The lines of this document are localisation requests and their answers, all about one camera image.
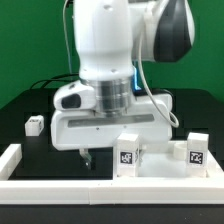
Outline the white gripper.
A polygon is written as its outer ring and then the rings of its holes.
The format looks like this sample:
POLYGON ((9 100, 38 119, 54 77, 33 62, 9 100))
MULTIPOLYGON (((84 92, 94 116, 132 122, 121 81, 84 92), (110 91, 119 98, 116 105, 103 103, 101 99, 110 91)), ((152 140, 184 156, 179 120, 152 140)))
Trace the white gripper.
POLYGON ((61 94, 54 96, 51 121, 52 144, 57 150, 79 150, 88 169, 92 157, 87 149, 113 147, 122 134, 137 134, 142 144, 139 164, 147 145, 166 143, 172 137, 171 125, 159 114, 147 96, 132 98, 132 105, 118 117, 97 117, 92 110, 61 108, 61 94))

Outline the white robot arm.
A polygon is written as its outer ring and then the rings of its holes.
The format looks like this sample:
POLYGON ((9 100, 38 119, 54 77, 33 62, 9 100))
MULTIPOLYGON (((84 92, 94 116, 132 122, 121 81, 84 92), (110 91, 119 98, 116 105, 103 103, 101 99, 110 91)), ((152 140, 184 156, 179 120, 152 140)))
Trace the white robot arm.
POLYGON ((51 121, 53 146, 78 150, 113 147, 120 136, 140 145, 166 144, 173 117, 168 94, 136 96, 134 62, 176 62, 192 48, 194 20, 187 0, 76 0, 79 79, 58 89, 51 121))

